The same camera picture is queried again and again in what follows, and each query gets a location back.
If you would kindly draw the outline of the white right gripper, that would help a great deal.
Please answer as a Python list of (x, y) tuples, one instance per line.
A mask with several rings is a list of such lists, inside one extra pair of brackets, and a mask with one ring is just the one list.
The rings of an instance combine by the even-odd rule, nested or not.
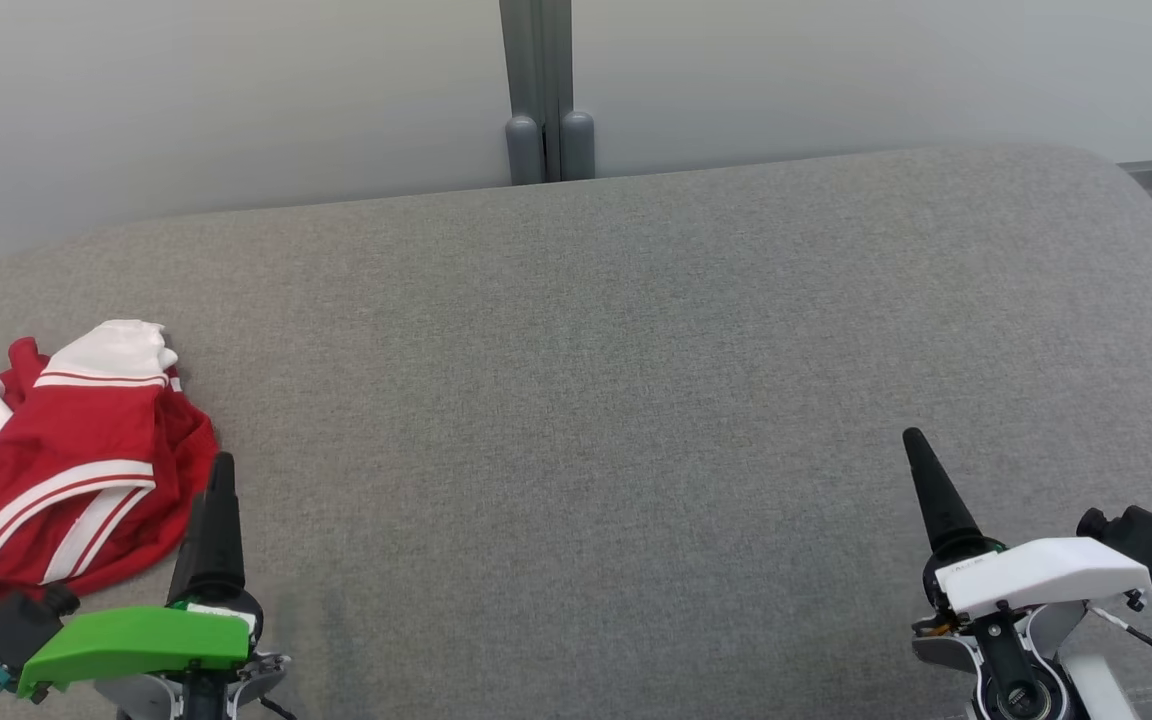
[[(984, 537), (922, 429), (902, 432), (916, 498), (934, 556), (977, 556)], [(1146, 564), (1087, 537), (1034, 539), (934, 571), (952, 615), (978, 619), (1006, 602), (1011, 611), (1106, 600), (1152, 588)]]

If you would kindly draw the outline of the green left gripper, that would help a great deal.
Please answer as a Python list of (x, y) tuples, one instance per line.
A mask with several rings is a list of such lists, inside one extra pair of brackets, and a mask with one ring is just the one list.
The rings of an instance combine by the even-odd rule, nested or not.
[(219, 452), (194, 498), (168, 592), (168, 606), (129, 606), (73, 617), (77, 598), (41, 596), (60, 621), (18, 674), (18, 698), (123, 676), (229, 679), (250, 662), (264, 611), (244, 592), (236, 462)]

